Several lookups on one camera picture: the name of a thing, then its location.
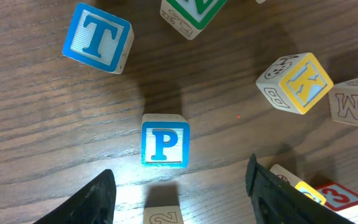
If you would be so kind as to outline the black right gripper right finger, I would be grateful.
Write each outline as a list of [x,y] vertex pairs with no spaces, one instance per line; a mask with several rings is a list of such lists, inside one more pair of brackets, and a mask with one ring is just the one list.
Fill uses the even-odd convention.
[[352,224],[260,165],[255,154],[247,165],[246,192],[257,224]]

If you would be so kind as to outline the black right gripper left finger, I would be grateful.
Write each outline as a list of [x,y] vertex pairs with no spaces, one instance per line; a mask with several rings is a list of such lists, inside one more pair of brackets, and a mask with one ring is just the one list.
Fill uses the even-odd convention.
[[106,169],[36,224],[112,224],[116,203],[116,182]]

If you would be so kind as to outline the blue P wooden block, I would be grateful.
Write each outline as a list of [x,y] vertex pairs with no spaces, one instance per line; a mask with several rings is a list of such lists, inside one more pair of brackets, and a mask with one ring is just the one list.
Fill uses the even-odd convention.
[[182,115],[143,115],[141,161],[144,166],[186,168],[189,158],[190,125]]

